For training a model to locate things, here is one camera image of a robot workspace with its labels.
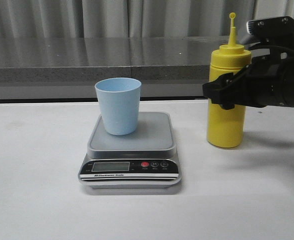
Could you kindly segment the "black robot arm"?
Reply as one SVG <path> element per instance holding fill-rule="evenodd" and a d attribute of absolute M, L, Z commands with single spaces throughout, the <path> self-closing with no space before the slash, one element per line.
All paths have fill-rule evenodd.
<path fill-rule="evenodd" d="M 269 50 L 238 73 L 225 73 L 204 84 L 204 96 L 224 110 L 236 105 L 294 108 L 294 50 L 281 46 Z"/>

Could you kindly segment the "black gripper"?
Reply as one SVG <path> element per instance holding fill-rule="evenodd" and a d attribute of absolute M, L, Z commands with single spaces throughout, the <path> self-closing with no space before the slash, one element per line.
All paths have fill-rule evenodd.
<path fill-rule="evenodd" d="M 288 48 L 271 48 L 269 55 L 255 57 L 252 64 L 236 74 L 224 73 L 205 83 L 203 95 L 224 110 L 231 110 L 235 105 L 289 107 L 283 93 L 283 75 L 290 56 Z"/>

